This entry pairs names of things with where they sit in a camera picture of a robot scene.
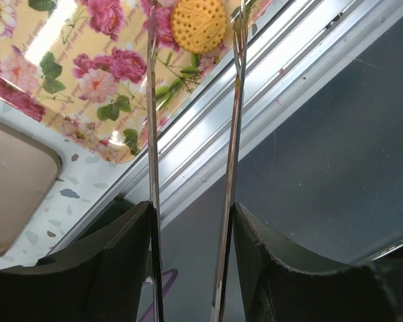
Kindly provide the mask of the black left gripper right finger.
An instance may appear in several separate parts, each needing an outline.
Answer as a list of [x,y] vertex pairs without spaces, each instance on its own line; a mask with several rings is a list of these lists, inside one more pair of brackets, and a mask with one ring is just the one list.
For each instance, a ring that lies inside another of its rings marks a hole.
[[403,242],[345,264],[316,254],[234,206],[246,321],[403,321]]

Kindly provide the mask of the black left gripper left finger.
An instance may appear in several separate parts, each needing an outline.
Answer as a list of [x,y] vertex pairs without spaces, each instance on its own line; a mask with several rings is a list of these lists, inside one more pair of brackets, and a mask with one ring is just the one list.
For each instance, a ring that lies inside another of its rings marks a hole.
[[0,321],[135,321],[151,213],[141,202],[35,266],[0,270]]

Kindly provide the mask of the metal tongs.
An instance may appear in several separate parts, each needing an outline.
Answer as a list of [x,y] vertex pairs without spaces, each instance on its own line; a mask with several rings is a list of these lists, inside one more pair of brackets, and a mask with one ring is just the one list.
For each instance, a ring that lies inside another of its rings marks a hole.
[[[152,248],[152,290],[153,290],[153,320],[164,320],[162,261],[161,261],[161,229],[160,229],[160,198],[159,198],[159,153],[157,148],[158,135],[156,126],[155,99],[155,65],[158,55],[159,39],[156,19],[156,1],[150,2],[148,15],[148,44],[147,44],[147,86],[146,111],[148,122],[148,169],[150,181],[151,215],[151,248]],[[220,228],[220,243],[212,299],[211,321],[223,321],[226,298],[226,281],[230,245],[232,237],[232,209],[235,196],[235,180],[238,164],[240,132],[242,121],[242,106],[244,103],[244,81],[247,65],[248,18],[246,2],[242,1],[238,15],[234,17],[233,51],[236,78],[234,87],[234,103],[230,126],[228,158],[226,164],[226,192]]]

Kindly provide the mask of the gold tin lid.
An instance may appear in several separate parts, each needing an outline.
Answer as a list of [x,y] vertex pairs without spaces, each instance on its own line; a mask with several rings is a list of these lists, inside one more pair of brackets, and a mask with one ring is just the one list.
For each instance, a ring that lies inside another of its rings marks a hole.
[[61,167],[54,150],[0,123],[0,257],[28,224]]

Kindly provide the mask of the floral yellow tray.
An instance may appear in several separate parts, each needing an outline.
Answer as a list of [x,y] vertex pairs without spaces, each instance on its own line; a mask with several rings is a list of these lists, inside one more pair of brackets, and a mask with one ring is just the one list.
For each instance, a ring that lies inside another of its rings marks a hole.
[[[151,1],[0,1],[0,99],[108,162],[147,143]],[[204,54],[171,31],[178,1],[156,1],[157,125],[162,127],[232,46],[239,1],[222,1],[228,25]]]

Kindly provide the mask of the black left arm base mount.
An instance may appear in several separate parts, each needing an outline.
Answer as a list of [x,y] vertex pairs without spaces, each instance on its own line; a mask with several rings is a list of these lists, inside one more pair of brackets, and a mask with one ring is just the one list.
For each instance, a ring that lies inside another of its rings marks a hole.
[[134,203],[117,197],[108,203],[99,213],[91,213],[88,217],[82,218],[43,258],[40,258],[36,262],[36,266],[47,263],[50,261],[49,257],[53,253],[63,250],[84,237],[104,228],[133,207]]

